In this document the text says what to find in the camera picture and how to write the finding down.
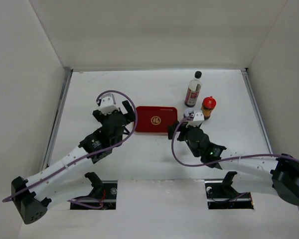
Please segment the dark sauce bottle black cap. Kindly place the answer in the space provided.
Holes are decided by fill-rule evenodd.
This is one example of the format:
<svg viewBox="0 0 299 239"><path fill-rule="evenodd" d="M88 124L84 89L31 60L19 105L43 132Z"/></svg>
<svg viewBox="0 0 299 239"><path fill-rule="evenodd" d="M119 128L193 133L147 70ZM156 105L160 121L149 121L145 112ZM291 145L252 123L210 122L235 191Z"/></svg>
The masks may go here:
<svg viewBox="0 0 299 239"><path fill-rule="evenodd" d="M186 97L184 100L184 104L189 108L194 107L196 105L201 89L201 76L202 72L196 71L193 80L189 82Z"/></svg>

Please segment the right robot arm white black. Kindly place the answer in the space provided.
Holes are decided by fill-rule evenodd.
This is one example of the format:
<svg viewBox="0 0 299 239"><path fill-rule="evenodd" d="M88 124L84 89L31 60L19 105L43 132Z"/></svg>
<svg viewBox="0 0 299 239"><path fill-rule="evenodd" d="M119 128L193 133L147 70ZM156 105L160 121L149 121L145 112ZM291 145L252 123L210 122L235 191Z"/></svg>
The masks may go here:
<svg viewBox="0 0 299 239"><path fill-rule="evenodd" d="M257 192L280 197L299 206L299 159L287 154L241 155L214 144L199 126L175 121L167 128L168 139L185 142L199 167L226 170L221 191L227 197L237 193Z"/></svg>

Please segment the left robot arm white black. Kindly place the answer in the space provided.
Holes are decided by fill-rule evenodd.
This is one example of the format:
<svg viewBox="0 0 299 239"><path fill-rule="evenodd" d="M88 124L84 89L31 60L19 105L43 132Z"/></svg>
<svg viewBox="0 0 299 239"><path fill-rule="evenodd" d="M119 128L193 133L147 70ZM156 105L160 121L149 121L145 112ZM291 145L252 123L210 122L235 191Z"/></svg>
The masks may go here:
<svg viewBox="0 0 299 239"><path fill-rule="evenodd" d="M93 111L94 118L101 124L99 129L52 166L28 178L18 176L12 180L11 195L5 201L14 203L24 224L38 221L61 202L77 202L85 196L95 199L101 195L103 182L94 172L86 172L78 181L66 181L109 156L114 148L131 137L126 127L137 124L136 107L130 100L123 101L122 105L126 113L116 106L112 96L99 99L99 108Z"/></svg>

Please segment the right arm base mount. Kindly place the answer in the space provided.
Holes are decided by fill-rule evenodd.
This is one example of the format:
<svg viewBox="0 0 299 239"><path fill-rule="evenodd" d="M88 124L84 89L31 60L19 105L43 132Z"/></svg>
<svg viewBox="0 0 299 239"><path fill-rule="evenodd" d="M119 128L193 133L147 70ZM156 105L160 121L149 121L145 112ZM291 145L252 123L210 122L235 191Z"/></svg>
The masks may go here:
<svg viewBox="0 0 299 239"><path fill-rule="evenodd" d="M207 207L210 210L254 209L250 193L238 193L233 187L237 172L230 171L224 179L205 180Z"/></svg>

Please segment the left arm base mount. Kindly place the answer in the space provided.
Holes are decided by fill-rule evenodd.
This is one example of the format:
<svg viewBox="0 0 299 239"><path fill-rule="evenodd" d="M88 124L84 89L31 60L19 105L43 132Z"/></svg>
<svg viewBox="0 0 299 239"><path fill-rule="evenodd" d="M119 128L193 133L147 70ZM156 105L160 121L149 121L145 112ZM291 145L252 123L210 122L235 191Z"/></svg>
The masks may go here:
<svg viewBox="0 0 299 239"><path fill-rule="evenodd" d="M95 172L84 175L92 187L89 194L78 196L70 202L70 210L115 210L118 193L117 181L102 181Z"/></svg>

